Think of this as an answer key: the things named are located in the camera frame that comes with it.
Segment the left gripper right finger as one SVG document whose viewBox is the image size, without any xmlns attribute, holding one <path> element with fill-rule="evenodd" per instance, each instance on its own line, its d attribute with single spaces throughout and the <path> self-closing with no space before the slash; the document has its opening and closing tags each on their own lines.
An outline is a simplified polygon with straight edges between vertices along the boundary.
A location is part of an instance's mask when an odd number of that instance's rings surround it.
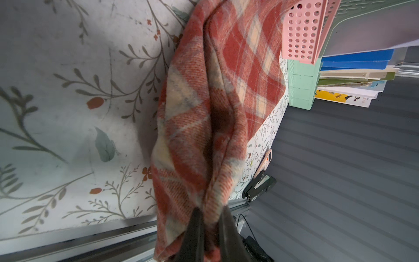
<svg viewBox="0 0 419 262">
<path fill-rule="evenodd" d="M 251 262 L 240 235 L 235 227 L 230 209 L 222 209 L 218 221 L 218 240 L 221 262 Z"/>
</svg>

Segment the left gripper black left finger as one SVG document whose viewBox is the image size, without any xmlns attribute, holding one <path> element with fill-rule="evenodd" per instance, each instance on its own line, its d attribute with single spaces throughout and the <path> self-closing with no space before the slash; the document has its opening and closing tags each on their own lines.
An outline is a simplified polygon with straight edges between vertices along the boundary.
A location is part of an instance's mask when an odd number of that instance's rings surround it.
<svg viewBox="0 0 419 262">
<path fill-rule="evenodd" d="M 175 262 L 203 262 L 205 254 L 205 225 L 202 211 L 196 207 L 191 215 Z"/>
</svg>

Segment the red plaid skirt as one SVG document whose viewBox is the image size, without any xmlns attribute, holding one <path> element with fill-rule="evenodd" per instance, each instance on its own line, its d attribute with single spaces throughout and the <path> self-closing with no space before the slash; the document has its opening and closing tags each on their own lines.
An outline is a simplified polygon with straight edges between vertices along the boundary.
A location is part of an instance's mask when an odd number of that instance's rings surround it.
<svg viewBox="0 0 419 262">
<path fill-rule="evenodd" d="M 283 17 L 294 1 L 200 1 L 161 91 L 151 157 L 155 260 L 181 248 L 203 212 L 205 259 L 220 260 L 216 225 L 243 174 L 249 140 L 284 96 Z"/>
</svg>

